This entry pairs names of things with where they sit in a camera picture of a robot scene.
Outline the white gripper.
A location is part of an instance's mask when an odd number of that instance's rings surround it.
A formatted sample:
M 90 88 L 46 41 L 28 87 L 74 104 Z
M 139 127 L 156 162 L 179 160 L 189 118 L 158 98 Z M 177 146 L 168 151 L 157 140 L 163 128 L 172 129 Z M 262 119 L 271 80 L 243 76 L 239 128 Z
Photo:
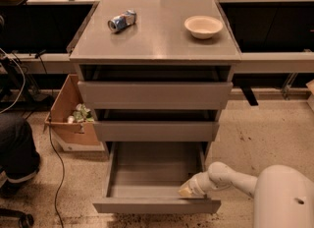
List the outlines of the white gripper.
M 191 198 L 192 194 L 195 196 L 205 196 L 211 189 L 212 182 L 208 173 L 200 172 L 192 176 L 188 183 L 182 184 L 178 193 L 184 198 Z

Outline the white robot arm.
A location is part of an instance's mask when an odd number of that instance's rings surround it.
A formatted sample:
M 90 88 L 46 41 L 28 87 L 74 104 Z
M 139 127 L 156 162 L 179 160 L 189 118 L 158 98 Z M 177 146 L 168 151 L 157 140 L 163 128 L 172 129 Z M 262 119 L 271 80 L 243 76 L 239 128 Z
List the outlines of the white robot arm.
M 314 183 L 285 165 L 269 166 L 254 177 L 214 162 L 185 181 L 179 194 L 205 197 L 229 186 L 253 198 L 253 228 L 314 228 Z

